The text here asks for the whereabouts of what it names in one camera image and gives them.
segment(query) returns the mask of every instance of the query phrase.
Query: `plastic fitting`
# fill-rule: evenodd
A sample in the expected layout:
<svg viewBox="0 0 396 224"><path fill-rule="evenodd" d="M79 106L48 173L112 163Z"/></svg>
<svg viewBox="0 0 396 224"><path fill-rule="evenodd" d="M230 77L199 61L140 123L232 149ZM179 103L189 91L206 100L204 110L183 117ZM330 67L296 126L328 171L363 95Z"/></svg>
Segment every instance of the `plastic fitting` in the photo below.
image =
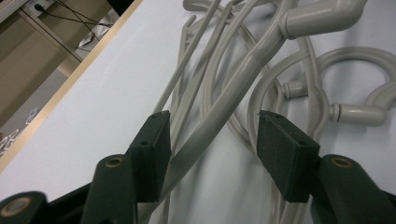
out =
<svg viewBox="0 0 396 224"><path fill-rule="evenodd" d="M306 96L308 95L308 86L306 85L306 81L292 81L283 84L282 91L286 99Z"/></svg>
<svg viewBox="0 0 396 224"><path fill-rule="evenodd" d="M330 107L331 121L338 123L376 127L384 124L387 116L387 111L377 106L333 104Z"/></svg>
<svg viewBox="0 0 396 224"><path fill-rule="evenodd" d="M212 4L210 0L184 0L183 7L187 11L207 11Z"/></svg>
<svg viewBox="0 0 396 224"><path fill-rule="evenodd" d="M354 25L367 0L323 0L289 9L279 24L287 39L341 31Z"/></svg>

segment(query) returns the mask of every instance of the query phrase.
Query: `clamp jaw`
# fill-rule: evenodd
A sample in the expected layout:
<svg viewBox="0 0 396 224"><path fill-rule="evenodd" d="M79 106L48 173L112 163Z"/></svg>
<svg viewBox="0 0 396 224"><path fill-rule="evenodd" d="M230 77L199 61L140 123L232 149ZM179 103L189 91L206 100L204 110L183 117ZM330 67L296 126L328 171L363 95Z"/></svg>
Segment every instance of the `clamp jaw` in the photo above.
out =
<svg viewBox="0 0 396 224"><path fill-rule="evenodd" d="M257 153L286 201L307 203L312 195L316 224L396 223L395 197L357 162L318 152L319 144L289 120L260 113Z"/></svg>
<svg viewBox="0 0 396 224"><path fill-rule="evenodd" d="M0 202L0 223L137 223L137 203L160 198L171 156L170 114L151 115L124 155L99 161L93 181L48 203L24 192Z"/></svg>

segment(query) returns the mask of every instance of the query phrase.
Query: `metal rivet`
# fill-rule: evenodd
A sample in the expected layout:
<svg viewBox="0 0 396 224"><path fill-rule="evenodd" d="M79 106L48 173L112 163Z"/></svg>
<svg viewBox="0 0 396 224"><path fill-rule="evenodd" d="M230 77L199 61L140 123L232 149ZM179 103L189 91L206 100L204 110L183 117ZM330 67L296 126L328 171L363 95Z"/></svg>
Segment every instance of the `metal rivet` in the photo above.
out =
<svg viewBox="0 0 396 224"><path fill-rule="evenodd" d="M23 211L30 203L30 198L23 197L19 199L15 199L14 201L8 203L1 210L1 216L3 217L12 217Z"/></svg>
<svg viewBox="0 0 396 224"><path fill-rule="evenodd" d="M121 165L122 159L121 158L113 158L108 161L106 161L106 166L107 167L117 167Z"/></svg>
<svg viewBox="0 0 396 224"><path fill-rule="evenodd" d="M343 167L343 168L351 168L352 167L351 161L341 158L341 157L332 158L332 163L336 166Z"/></svg>

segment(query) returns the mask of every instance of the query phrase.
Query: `white table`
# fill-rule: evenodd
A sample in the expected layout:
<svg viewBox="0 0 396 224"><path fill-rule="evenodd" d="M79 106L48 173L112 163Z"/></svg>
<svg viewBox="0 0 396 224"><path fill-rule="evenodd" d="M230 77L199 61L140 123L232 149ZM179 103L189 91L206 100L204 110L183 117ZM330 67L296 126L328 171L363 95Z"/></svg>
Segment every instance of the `white table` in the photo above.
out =
<svg viewBox="0 0 396 224"><path fill-rule="evenodd" d="M368 1L353 28L312 37L317 55L345 46L396 54L395 11L393 0ZM27 190L44 191L54 200L90 182L103 157L125 152L177 65L181 27L191 14L181 1L144 1L0 174L0 200ZM263 26L250 21L248 26ZM288 41L274 60L296 46ZM300 69L291 70L281 80L294 79ZM386 80L368 63L340 63L326 73L324 89L330 102L361 105ZM303 129L306 99L294 99L287 108L288 118ZM198 120L194 109L181 141ZM395 194L395 116L393 108L387 123L376 128L329 123L320 154L354 159L381 189ZM173 191L170 223L265 223L268 187L262 165L225 126Z"/></svg>

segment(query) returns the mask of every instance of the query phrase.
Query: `hose connector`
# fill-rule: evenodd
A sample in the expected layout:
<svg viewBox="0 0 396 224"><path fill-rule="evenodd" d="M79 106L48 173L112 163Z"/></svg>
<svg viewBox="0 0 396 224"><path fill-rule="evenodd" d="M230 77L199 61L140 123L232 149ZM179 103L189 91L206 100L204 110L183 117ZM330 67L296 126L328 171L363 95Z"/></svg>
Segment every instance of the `hose connector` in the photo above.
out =
<svg viewBox="0 0 396 224"><path fill-rule="evenodd" d="M330 106L332 122L380 126L387 120L387 111L369 105L333 104Z"/></svg>

